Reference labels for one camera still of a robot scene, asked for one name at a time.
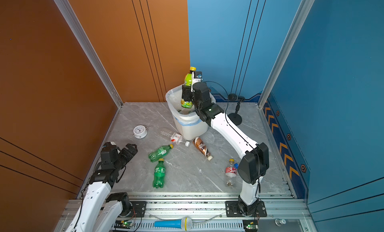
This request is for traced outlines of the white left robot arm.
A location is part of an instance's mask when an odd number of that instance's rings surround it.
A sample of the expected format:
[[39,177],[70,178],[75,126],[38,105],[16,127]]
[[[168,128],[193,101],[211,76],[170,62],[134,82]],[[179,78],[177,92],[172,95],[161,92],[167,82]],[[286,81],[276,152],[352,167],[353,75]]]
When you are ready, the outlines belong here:
[[108,232],[118,217],[134,217],[127,193],[111,193],[120,182],[127,164],[138,153],[135,144],[120,149],[114,142],[102,146],[100,162],[88,182],[81,205],[69,224],[68,232]]

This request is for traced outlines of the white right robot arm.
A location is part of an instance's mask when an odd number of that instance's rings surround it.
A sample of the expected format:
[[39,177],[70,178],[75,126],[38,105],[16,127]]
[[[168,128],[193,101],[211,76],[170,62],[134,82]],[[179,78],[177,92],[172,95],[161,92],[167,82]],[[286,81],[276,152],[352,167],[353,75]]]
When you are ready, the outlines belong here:
[[[263,204],[259,200],[260,182],[269,167],[269,150],[264,143],[257,143],[236,127],[229,117],[222,112],[217,104],[204,109],[204,114],[211,115],[207,121],[208,132],[203,140],[214,154],[213,161],[198,155],[194,148],[176,146],[165,156],[166,176],[164,193],[178,192],[194,194],[200,192],[228,192],[224,184],[224,160],[238,156],[240,160],[235,180],[242,182],[239,195],[239,211],[250,216],[264,216]],[[138,158],[127,166],[118,190],[132,193],[153,193],[156,187],[152,184],[155,165],[149,155],[166,140],[161,139],[160,130],[163,126],[174,128],[171,123],[171,110],[164,103],[128,103],[123,107],[123,123],[129,127],[144,124],[150,127],[146,138],[138,144]]]

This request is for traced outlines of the yellow-green tea bottle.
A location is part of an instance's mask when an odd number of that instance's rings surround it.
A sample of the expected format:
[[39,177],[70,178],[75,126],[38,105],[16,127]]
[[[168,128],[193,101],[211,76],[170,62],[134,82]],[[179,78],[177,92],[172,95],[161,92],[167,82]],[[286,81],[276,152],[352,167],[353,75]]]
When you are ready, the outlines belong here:
[[196,67],[190,67],[189,73],[185,76],[184,84],[182,85],[182,98],[181,98],[181,106],[183,108],[190,109],[193,106],[192,102],[192,81],[193,81],[193,73],[196,72]]

